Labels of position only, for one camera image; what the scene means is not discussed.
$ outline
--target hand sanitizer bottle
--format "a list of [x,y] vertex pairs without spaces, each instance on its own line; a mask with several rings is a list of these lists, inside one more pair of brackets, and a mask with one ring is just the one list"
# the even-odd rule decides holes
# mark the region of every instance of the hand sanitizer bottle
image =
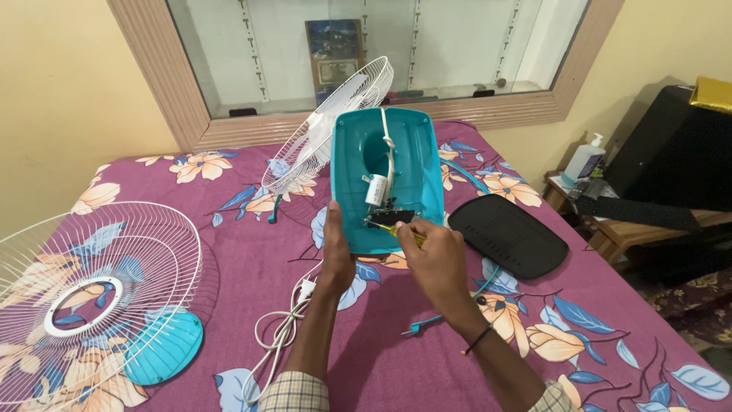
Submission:
[[583,144],[577,148],[572,160],[569,161],[567,169],[561,174],[561,179],[568,185],[587,180],[600,160],[605,155],[605,149],[600,147],[602,135],[595,133],[595,138],[590,144]]

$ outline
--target person's left hand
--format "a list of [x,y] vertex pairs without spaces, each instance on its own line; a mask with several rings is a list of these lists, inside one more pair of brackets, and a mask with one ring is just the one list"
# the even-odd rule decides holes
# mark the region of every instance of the person's left hand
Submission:
[[317,285],[340,297],[354,281],[356,255],[348,250],[348,241],[343,235],[343,214],[335,200],[328,203],[323,236],[323,270],[318,275]]

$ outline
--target purple bedsheet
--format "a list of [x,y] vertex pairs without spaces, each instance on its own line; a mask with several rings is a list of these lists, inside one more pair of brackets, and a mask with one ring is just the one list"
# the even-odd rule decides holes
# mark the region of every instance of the purple bedsheet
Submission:
[[[442,157],[485,178],[492,192],[517,203],[569,245],[567,259],[548,275],[524,281],[499,271],[486,291],[499,333],[527,353],[545,380],[561,381],[585,412],[732,411],[729,385],[472,125],[435,122],[435,129]],[[260,180],[277,150],[121,159],[97,174],[102,178],[96,185],[119,191],[116,202],[158,202],[183,212],[203,246],[203,280],[190,308],[206,325],[203,347],[180,376],[147,387],[151,397],[136,410],[249,410],[239,400],[241,380],[264,354],[254,324],[263,314],[286,310],[295,281],[321,258],[330,199],[326,167],[291,193],[289,202],[282,201],[278,223],[268,224],[274,196]],[[450,213],[477,190],[446,166],[443,171]],[[89,191],[84,196],[93,202]],[[493,263],[467,249],[468,275],[483,280]],[[448,325],[432,324],[411,338],[400,335],[435,311],[402,269],[403,258],[394,255],[387,262],[360,262],[341,302],[326,380],[332,410],[499,410],[475,362],[460,354],[465,342]],[[272,328],[264,331],[266,341]],[[257,386],[267,373],[256,375]]]

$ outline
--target white wire fan guard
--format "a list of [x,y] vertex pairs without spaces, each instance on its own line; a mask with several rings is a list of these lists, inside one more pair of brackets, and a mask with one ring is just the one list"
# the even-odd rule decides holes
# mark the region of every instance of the white wire fan guard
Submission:
[[282,195],[315,177],[330,161],[330,136],[335,119],[347,111],[381,104],[394,79],[386,56],[379,57],[341,84],[282,146],[269,164],[262,186]]
[[[42,409],[59,409],[118,385],[110,379],[135,359],[126,348],[187,307],[198,285],[201,242],[177,210],[117,202],[81,213],[0,240],[0,410],[39,394]],[[60,322],[92,306],[99,314]],[[147,328],[147,342],[165,324]]]

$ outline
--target person's hand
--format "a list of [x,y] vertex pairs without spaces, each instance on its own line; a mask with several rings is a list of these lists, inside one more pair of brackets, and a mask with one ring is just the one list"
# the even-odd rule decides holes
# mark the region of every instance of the person's hand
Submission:
[[348,250],[348,241],[343,235],[343,214],[335,200],[328,203],[323,236],[323,270],[318,275],[317,285],[340,297],[354,282],[356,256]]
[[[414,232],[427,237],[421,248]],[[417,219],[398,222],[397,237],[412,275],[450,326],[466,341],[482,333],[488,322],[468,291],[463,235]]]

